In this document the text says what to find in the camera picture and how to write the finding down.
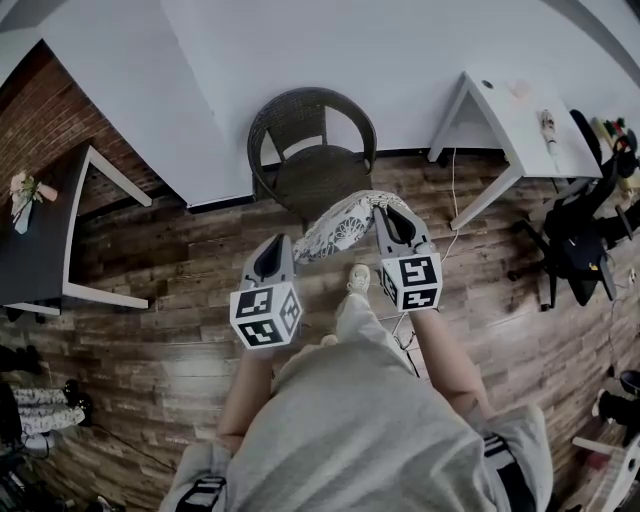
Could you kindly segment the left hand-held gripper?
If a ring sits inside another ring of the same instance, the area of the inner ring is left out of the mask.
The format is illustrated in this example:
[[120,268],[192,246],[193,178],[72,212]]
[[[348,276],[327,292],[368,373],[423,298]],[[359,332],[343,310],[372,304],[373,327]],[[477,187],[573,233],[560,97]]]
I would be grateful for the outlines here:
[[230,294],[229,313],[231,326],[249,350],[292,342],[303,308],[288,235],[270,237],[245,261],[239,289]]

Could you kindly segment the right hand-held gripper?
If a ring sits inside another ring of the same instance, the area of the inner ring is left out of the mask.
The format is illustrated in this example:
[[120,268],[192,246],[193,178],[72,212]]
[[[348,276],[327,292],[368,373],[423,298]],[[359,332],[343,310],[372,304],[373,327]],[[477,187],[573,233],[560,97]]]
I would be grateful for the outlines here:
[[424,221],[401,206],[373,210],[383,289],[401,313],[434,309],[442,264]]

